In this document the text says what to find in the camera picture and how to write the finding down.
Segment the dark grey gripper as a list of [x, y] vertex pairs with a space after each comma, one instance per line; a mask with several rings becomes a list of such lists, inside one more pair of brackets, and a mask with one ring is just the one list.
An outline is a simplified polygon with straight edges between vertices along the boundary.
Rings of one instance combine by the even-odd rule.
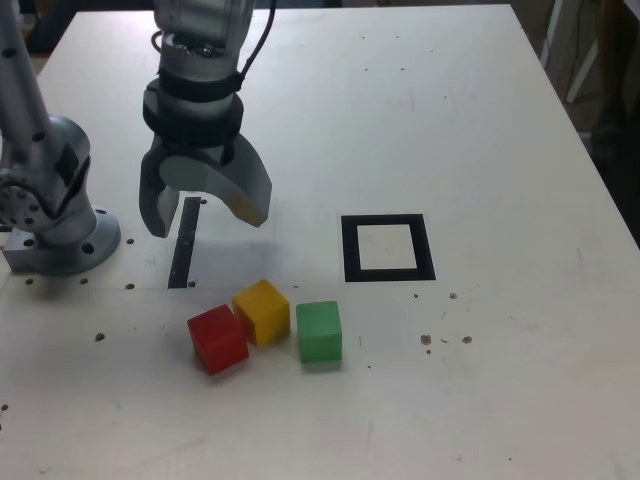
[[250, 142], [201, 147], [157, 136], [141, 162], [139, 209], [149, 232], [166, 238], [179, 191], [207, 193], [221, 200], [239, 220], [261, 226], [269, 215], [272, 182]]

